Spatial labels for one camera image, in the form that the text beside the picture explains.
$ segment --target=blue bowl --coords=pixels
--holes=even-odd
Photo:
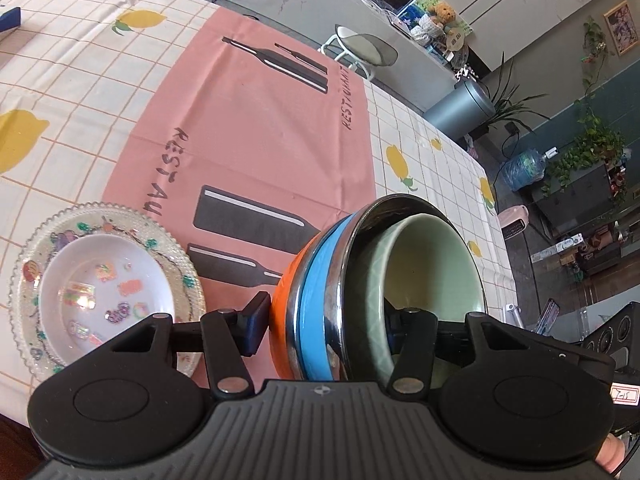
[[[338,227],[318,249],[303,284],[298,316],[300,361],[310,381],[333,380],[324,338],[324,289],[335,246],[352,216],[338,221]]]

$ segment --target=potted plant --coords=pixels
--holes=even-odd
[[[603,123],[591,107],[585,106],[584,116],[578,120],[584,124],[583,133],[575,137],[572,145],[564,150],[546,168],[548,178],[542,187],[542,193],[548,196],[551,180],[558,179],[561,189],[571,183],[571,174],[577,170],[585,170],[601,160],[617,161],[622,158],[625,141],[620,134]]]
[[[511,63],[509,65],[507,81],[504,86],[502,86],[502,76],[504,75],[504,68],[505,66],[503,52],[502,61],[500,62],[500,73],[498,74],[498,86],[496,87],[493,95],[491,95],[487,90],[487,94],[489,94],[491,102],[494,104],[495,115],[471,131],[470,134],[473,140],[476,140],[486,134],[489,131],[489,126],[493,126],[495,128],[495,124],[502,121],[513,121],[514,123],[522,126],[528,132],[533,133],[533,129],[519,117],[519,115],[523,113],[536,114],[537,116],[540,116],[547,121],[549,120],[549,117],[547,117],[545,114],[541,114],[535,110],[532,110],[531,108],[529,108],[529,105],[525,104],[527,101],[540,99],[541,97],[545,97],[548,94],[530,95],[523,99],[514,101],[513,95],[517,92],[520,85],[514,85],[511,87],[509,86],[509,83],[511,82],[511,73],[513,71],[513,59],[511,60]]]

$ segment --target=dining table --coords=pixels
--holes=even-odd
[[[456,227],[488,313],[516,303],[484,170],[375,82],[204,0],[1,4],[21,12],[0,34],[3,415],[27,424],[39,384],[35,354],[16,345],[39,327],[17,323],[12,276],[34,231],[78,204],[123,205],[164,226],[215,310],[273,292],[338,219],[411,193]],[[277,377],[268,334],[246,365],[258,389]],[[206,384],[202,362],[193,379]]]

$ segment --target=green ceramic bowl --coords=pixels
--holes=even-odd
[[[485,312],[482,283],[473,257],[454,228],[428,215],[409,216],[375,237],[346,280],[346,345],[357,380],[388,382],[394,361],[386,339],[383,300],[396,309],[417,307],[440,321],[464,321]],[[434,366],[437,375],[446,365]]]

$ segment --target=teddy bear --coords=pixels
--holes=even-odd
[[[433,23],[441,25],[444,32],[447,34],[450,33],[451,27],[447,27],[447,25],[456,20],[456,11],[453,10],[453,7],[451,7],[447,2],[439,2],[436,5],[429,7],[427,12],[430,14],[430,18]]]

